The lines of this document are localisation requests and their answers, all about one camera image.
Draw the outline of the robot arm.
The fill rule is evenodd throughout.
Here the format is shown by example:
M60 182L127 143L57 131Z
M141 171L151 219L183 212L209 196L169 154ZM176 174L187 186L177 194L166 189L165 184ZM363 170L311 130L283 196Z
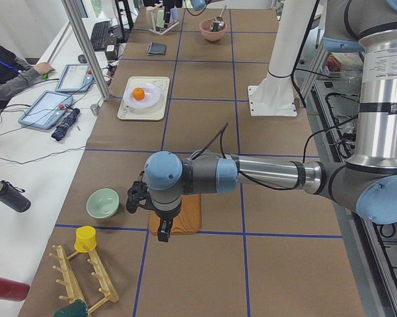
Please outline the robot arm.
M198 34L198 20L182 14L176 32L174 88L162 145L184 158L204 145L228 123L226 148L246 157L275 162L299 160L308 147L318 157L307 111L293 117L253 117L244 100L247 78L262 74L277 35L270 12L234 12L221 46L207 44ZM338 219L332 204L292 186L247 183L226 194L203 198L205 224L173 243L244 244L257 242L338 242L348 239L349 227Z
M206 8L206 6L208 6L208 4L210 4L211 2L212 2L212 0L191 0L190 1L192 8L195 11L204 10ZM168 24L170 22L170 17L171 17L170 11L175 7L180 8L182 6L182 4L183 4L182 1L176 1L176 0L163 0L162 1L163 12L164 12L164 16L163 16L164 28L167 28Z

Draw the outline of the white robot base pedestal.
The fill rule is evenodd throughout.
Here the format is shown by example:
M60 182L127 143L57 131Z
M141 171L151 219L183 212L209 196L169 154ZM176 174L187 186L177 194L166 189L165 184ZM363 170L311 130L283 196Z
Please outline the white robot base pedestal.
M317 8L316 0L284 3L266 78L257 86L248 87L252 116L297 115L292 84L293 70Z

